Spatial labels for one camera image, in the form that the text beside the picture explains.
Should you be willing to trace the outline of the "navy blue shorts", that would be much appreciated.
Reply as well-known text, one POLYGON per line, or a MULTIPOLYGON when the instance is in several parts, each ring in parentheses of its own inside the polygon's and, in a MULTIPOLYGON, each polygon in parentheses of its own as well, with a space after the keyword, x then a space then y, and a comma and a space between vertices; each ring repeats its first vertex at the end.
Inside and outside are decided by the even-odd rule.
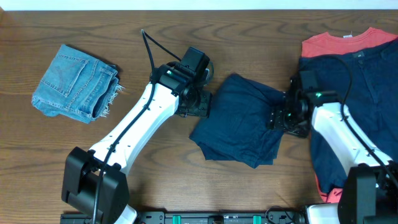
POLYGON ((253 169, 272 165, 284 132, 268 129, 267 123, 272 107, 283 102, 283 92, 233 73, 213 97, 209 117, 189 138, 206 160, 238 161, 253 169))

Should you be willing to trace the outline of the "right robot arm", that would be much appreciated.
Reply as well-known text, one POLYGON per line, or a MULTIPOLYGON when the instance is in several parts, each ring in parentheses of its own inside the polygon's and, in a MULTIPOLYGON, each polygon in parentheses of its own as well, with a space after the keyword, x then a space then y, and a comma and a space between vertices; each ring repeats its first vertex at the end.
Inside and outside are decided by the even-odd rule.
POLYGON ((397 163, 367 137, 337 92, 321 88, 315 73, 291 78, 267 127, 300 138, 315 130, 347 175, 339 202, 306 206, 298 223, 397 223, 397 163))

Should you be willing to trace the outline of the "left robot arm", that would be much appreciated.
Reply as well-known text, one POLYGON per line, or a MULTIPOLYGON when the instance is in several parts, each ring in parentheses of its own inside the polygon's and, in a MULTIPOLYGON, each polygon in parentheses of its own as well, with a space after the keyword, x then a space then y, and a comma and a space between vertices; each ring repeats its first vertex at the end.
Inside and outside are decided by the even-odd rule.
POLYGON ((212 94, 204 86, 214 73, 210 58, 189 47, 175 62, 155 68, 136 105, 102 140, 67 156, 62 200, 78 210, 60 223, 134 223, 127 176, 137 156, 171 116, 208 117, 212 94))

